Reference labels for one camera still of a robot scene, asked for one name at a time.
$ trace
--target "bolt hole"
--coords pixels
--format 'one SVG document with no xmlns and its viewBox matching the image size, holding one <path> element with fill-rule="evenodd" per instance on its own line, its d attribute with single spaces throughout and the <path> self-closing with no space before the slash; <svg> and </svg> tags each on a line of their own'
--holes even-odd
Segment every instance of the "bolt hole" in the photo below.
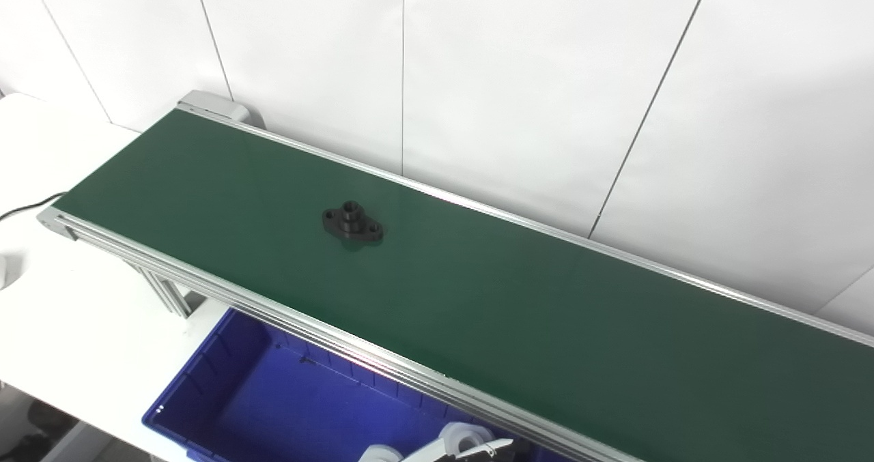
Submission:
<svg viewBox="0 0 874 462">
<path fill-rule="evenodd" d="M 460 442 L 458 442 L 458 452 L 465 452 L 465 450 L 470 450 L 477 446 L 477 441 L 473 440 L 471 437 L 462 438 Z"/>
</svg>

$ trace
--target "white part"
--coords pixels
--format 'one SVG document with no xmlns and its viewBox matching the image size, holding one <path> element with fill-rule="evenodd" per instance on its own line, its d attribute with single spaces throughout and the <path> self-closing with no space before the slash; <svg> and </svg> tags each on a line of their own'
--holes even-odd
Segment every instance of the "white part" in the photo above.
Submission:
<svg viewBox="0 0 874 462">
<path fill-rule="evenodd" d="M 446 444 L 446 453 L 458 456 L 459 453 L 494 440 L 487 428 L 467 422 L 450 422 L 440 431 L 440 438 Z"/>
<path fill-rule="evenodd" d="M 0 290 L 6 286 L 6 257 L 0 256 Z"/>
<path fill-rule="evenodd" d="M 372 444 L 361 454 L 358 462 L 400 462 L 403 456 L 396 449 L 384 444 Z"/>
<path fill-rule="evenodd" d="M 416 450 L 404 459 L 404 462 L 434 462 L 446 455 L 446 442 L 443 438 L 437 438 L 421 449 Z"/>
<path fill-rule="evenodd" d="M 458 454 L 458 458 L 461 459 L 464 457 L 469 457 L 477 452 L 494 453 L 494 452 L 497 452 L 497 450 L 500 450 L 500 449 L 505 448 L 507 446 L 511 446 L 512 444 L 513 444 L 513 440 L 511 440 L 509 438 L 501 438 L 500 440 L 494 440 L 491 442 L 481 444 L 480 446 L 475 446 L 474 448 L 472 448 L 470 450 L 465 450 L 464 452 Z"/>
</svg>

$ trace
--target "wall panel seam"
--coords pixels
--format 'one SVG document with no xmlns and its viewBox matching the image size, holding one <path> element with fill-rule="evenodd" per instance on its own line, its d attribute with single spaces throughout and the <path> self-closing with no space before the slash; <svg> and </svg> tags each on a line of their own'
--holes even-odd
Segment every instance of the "wall panel seam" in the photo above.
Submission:
<svg viewBox="0 0 874 462">
<path fill-rule="evenodd" d="M 404 85 L 406 71 L 406 0 L 400 0 L 400 175 L 404 175 Z"/>
<path fill-rule="evenodd" d="M 218 67 L 221 68 L 222 77 L 225 79 L 225 88 L 227 88 L 227 95 L 230 96 L 231 101 L 234 101 L 234 91 L 231 90 L 231 82 L 227 79 L 227 73 L 225 72 L 225 62 L 221 59 L 221 52 L 219 52 L 219 43 L 216 42 L 215 33 L 212 32 L 212 23 L 210 23 L 210 15 L 206 12 L 206 3 L 203 0 L 200 1 L 200 8 L 203 10 L 203 18 L 206 20 L 206 29 L 210 32 L 210 40 L 212 40 L 212 46 L 216 51 L 216 58 L 218 59 Z"/>
<path fill-rule="evenodd" d="M 646 123 L 647 117 L 649 116 L 649 112 L 652 110 L 653 104 L 655 104 L 655 102 L 656 102 L 656 98 L 658 97 L 658 94 L 662 89 L 662 85 L 664 85 L 664 80 L 668 76 L 668 71 L 671 70 L 671 66 L 674 64 L 675 58 L 677 58 L 677 52 L 680 51 L 680 46 L 683 45 L 683 39 L 686 38 L 686 33 L 689 32 L 689 27 L 691 26 L 692 21 L 695 18 L 695 14 L 699 10 L 699 7 L 700 7 L 702 1 L 703 0 L 697 0 L 695 2 L 695 7 L 692 8 L 692 12 L 686 21 L 686 26 L 683 28 L 683 32 L 680 33 L 680 39 L 677 41 L 677 45 L 674 46 L 674 51 L 671 53 L 671 58 L 668 59 L 668 64 L 665 66 L 664 72 L 662 73 L 662 77 L 659 79 L 658 84 L 655 86 L 655 91 L 653 92 L 652 98 L 649 99 L 649 104 L 647 105 L 646 110 L 643 111 L 643 117 L 642 117 L 642 119 L 640 119 L 640 123 L 637 124 L 637 130 L 634 132 L 634 136 L 632 136 L 632 138 L 631 138 L 631 143 L 628 144 L 628 150 L 625 151 L 625 156 L 622 157 L 622 161 L 619 164 L 619 168 L 616 170 L 616 175 L 614 176 L 614 179 L 612 179 L 612 182 L 610 184 L 610 188 L 608 189 L 608 192 L 606 192 L 606 196 L 604 197 L 604 201 L 602 203 L 602 206 L 598 210 L 598 214 L 595 217 L 594 222 L 592 223 L 592 228 L 589 229 L 589 235 L 587 236 L 587 238 L 592 238 L 592 235 L 594 234 L 595 228 L 597 228 L 598 223 L 600 222 L 600 218 L 602 218 L 602 214 L 604 213 L 604 208 L 606 207 L 606 204 L 610 200 L 612 192 L 616 188 L 616 183 L 619 181 L 619 177 L 622 174 L 622 169 L 625 168 L 625 163 L 628 162 L 628 156 L 630 156 L 631 151 L 634 149 L 634 144 L 636 144 L 637 138 L 638 138 L 638 136 L 640 136 L 640 130 L 643 129 L 643 124 Z"/>
<path fill-rule="evenodd" d="M 838 297 L 843 295 L 844 291 L 849 290 L 849 288 L 852 287 L 852 285 L 855 285 L 856 283 L 858 283 L 859 280 L 864 278 L 865 275 L 867 275 L 869 272 L 871 272 L 871 270 L 874 270 L 874 264 L 871 264 L 871 267 L 869 267 L 867 270 L 865 270 L 865 272 L 863 272 L 861 275 L 857 276 L 856 279 L 853 279 L 852 281 L 850 281 L 849 285 L 844 286 L 839 292 L 834 294 L 834 297 L 828 298 L 828 300 L 824 304 L 822 304 L 822 306 L 820 306 L 817 310 L 815 310 L 814 313 L 811 313 L 811 315 L 817 315 L 820 312 L 822 312 L 822 309 L 824 309 L 825 307 L 828 306 L 828 304 L 830 304 L 831 302 L 835 301 Z"/>
<path fill-rule="evenodd" d="M 79 58 L 76 57 L 76 53 L 72 51 L 72 47 L 70 46 L 69 41 L 66 39 L 66 36 L 64 36 L 63 31 L 60 29 L 60 26 L 57 24 L 57 20 L 55 20 L 54 14 L 52 14 L 52 10 L 49 8 L 48 3 L 46 2 L 46 0 L 40 0 L 40 3 L 43 4 L 44 10 L 46 10 L 46 13 L 49 15 L 49 20 L 52 21 L 52 24 L 57 31 L 57 35 L 60 35 L 60 39 L 63 40 L 64 45 L 66 46 L 66 50 L 70 53 L 72 60 L 76 64 L 76 68 L 79 69 L 79 73 L 82 74 L 82 78 L 85 80 L 85 83 L 87 83 L 88 89 L 91 89 L 91 94 L 94 95 L 94 100 L 96 100 L 97 104 L 100 105 L 100 110 L 103 110 L 103 115 L 106 116 L 107 121 L 109 121 L 109 123 L 112 123 L 112 117 L 109 117 L 109 112 L 107 111 L 107 108 L 103 105 L 103 101 L 100 100 L 100 96 L 97 95 L 96 89 L 94 89 L 94 86 L 91 84 L 91 80 L 85 73 L 85 68 L 82 68 L 82 64 L 79 63 Z"/>
</svg>

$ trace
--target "white table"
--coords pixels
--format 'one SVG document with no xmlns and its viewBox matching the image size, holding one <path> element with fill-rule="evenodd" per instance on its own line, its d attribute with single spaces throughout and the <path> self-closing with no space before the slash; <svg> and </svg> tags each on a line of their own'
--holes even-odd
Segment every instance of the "white table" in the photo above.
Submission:
<svg viewBox="0 0 874 462">
<path fill-rule="evenodd" d="M 0 212 L 71 188 L 137 133 L 34 98 L 0 99 Z M 42 228 L 0 222 L 21 276 L 0 290 L 0 379 L 168 462 L 184 450 L 140 418 L 227 310 L 168 313 L 127 264 Z"/>
</svg>

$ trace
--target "aluminum leg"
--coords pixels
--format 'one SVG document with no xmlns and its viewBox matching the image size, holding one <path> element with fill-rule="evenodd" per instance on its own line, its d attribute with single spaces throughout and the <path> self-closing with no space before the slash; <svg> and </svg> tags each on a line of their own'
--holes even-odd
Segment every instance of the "aluminum leg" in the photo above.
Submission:
<svg viewBox="0 0 874 462">
<path fill-rule="evenodd" d="M 165 307 L 167 307 L 169 312 L 175 313 L 183 319 L 187 319 L 188 316 L 191 315 L 191 306 L 188 305 L 185 298 L 181 293 L 179 293 L 179 290 L 175 287 L 172 281 L 162 278 L 162 276 L 151 272 L 151 270 L 137 266 L 137 264 L 129 262 L 128 264 L 143 275 L 143 278 L 146 278 L 146 282 L 149 283 L 149 286 L 152 287 L 152 290 L 155 291 L 155 294 L 160 298 L 161 302 Z"/>
</svg>

